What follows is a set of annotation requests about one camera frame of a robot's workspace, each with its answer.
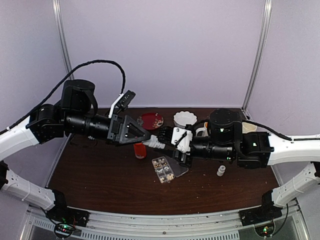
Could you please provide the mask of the small white dropper bottle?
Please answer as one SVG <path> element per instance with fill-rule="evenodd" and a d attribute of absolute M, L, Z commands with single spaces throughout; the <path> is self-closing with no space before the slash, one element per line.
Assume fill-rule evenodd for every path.
<path fill-rule="evenodd" d="M 216 174 L 217 174 L 218 177 L 222 177 L 224 175 L 225 171 L 226 171 L 226 167 L 224 165 L 221 165 L 218 168 Z"/>

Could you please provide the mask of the clear plastic pill organizer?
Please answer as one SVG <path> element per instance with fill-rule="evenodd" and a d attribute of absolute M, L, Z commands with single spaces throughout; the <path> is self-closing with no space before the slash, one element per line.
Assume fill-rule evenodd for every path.
<path fill-rule="evenodd" d="M 170 183 L 189 171 L 188 167 L 181 166 L 176 160 L 170 157 L 157 157 L 151 160 L 154 172 L 161 184 Z"/>

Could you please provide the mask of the orange pill bottle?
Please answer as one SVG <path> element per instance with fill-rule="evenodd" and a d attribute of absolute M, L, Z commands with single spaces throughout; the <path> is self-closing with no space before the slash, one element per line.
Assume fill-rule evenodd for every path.
<path fill-rule="evenodd" d="M 141 142 L 141 143 L 135 143 L 133 145 L 134 148 L 134 154 L 137 159 L 144 159 L 147 156 L 147 150 L 146 146 Z"/>

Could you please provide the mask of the small white pill bottle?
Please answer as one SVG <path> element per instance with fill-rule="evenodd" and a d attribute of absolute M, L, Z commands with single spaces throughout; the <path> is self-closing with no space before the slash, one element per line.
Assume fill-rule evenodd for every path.
<path fill-rule="evenodd" d="M 153 149 L 164 149 L 166 147 L 164 143 L 152 139 L 145 140 L 142 142 L 142 144 Z"/>

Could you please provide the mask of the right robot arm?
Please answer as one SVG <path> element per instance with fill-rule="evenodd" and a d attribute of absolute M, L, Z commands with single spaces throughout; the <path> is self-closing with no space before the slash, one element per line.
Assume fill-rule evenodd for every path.
<path fill-rule="evenodd" d="M 162 127 L 156 137 L 158 148 L 172 147 L 172 157 L 183 166 L 195 158 L 235 162 L 237 167 L 254 170 L 276 166 L 299 166 L 302 169 L 279 187 L 262 195 L 256 210 L 259 220 L 268 220 L 276 209 L 304 194 L 320 182 L 320 136 L 281 134 L 254 122 L 263 131 L 244 133 L 238 112 L 219 108 L 207 119 L 207 136 L 199 136 L 197 123 L 185 127 Z"/>

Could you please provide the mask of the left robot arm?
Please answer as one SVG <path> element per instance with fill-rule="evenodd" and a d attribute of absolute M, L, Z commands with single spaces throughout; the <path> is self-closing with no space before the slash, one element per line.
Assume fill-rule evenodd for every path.
<path fill-rule="evenodd" d="M 44 188 L 58 144 L 69 135 L 82 135 L 111 145 L 131 145 L 151 134 L 130 116 L 111 110 L 98 114 L 95 85 L 84 79 L 68 80 L 56 104 L 42 104 L 17 126 L 0 136 L 0 189 L 47 211 L 61 222 L 72 218 L 64 195 Z"/>

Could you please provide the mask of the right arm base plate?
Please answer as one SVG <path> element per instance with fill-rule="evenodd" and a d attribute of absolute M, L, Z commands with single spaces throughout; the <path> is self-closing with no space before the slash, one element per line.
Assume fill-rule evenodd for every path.
<path fill-rule="evenodd" d="M 282 216 L 282 208 L 275 206 L 259 206 L 246 210 L 240 210 L 239 218 L 243 226 L 255 225 Z"/>

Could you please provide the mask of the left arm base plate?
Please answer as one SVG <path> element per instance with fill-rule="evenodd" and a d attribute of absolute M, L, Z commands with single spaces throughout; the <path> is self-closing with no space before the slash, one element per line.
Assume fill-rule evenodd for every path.
<path fill-rule="evenodd" d="M 90 213 L 63 205 L 55 205 L 46 211 L 46 215 L 53 221 L 63 222 L 77 227 L 86 227 Z"/>

